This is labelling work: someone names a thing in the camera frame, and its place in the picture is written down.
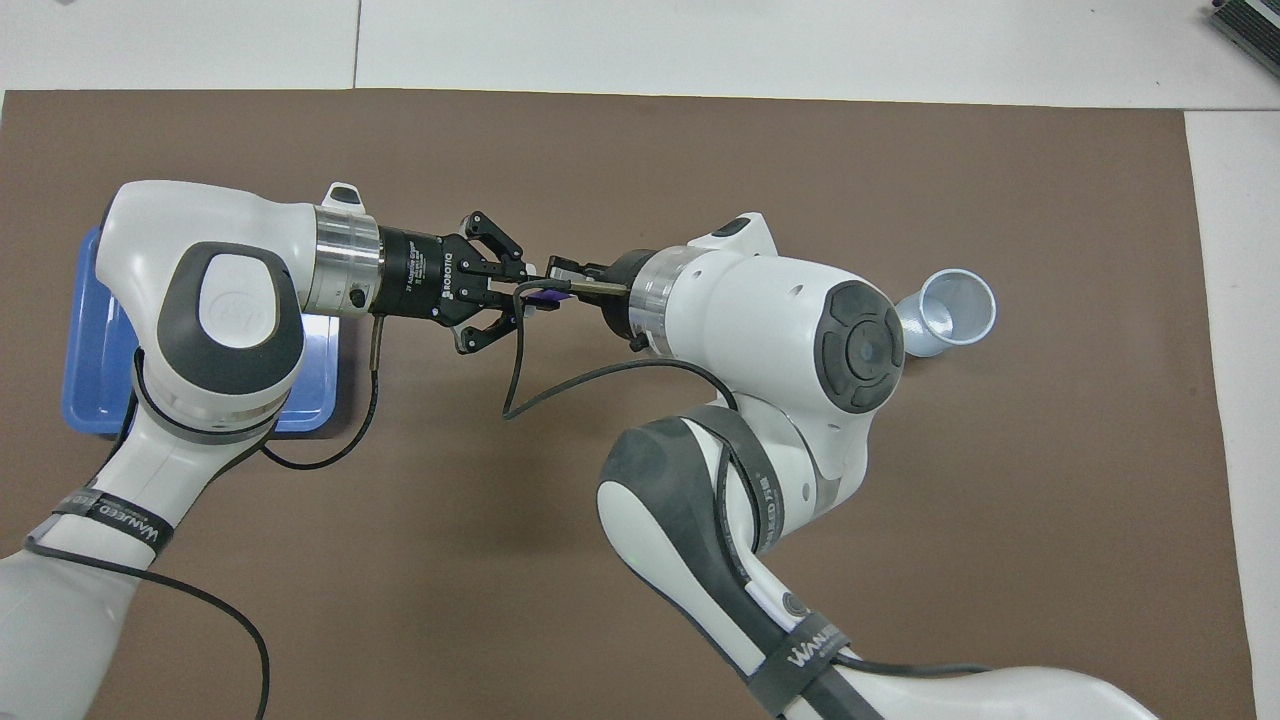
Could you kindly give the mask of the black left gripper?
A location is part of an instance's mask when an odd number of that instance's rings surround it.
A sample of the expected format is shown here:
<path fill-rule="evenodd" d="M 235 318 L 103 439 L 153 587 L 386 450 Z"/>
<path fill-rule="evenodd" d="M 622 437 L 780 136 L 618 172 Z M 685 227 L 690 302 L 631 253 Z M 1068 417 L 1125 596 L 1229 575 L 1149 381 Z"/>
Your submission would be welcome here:
<path fill-rule="evenodd" d="M 378 311 L 457 325 L 454 348 L 460 355 L 471 355 L 516 332 L 538 311 L 538 301 L 492 292 L 489 278 L 530 278 L 524 250 L 493 219 L 472 211 L 460 232 L 463 237 L 380 228 Z M 492 314 L 489 323 L 471 323 L 484 313 Z"/>

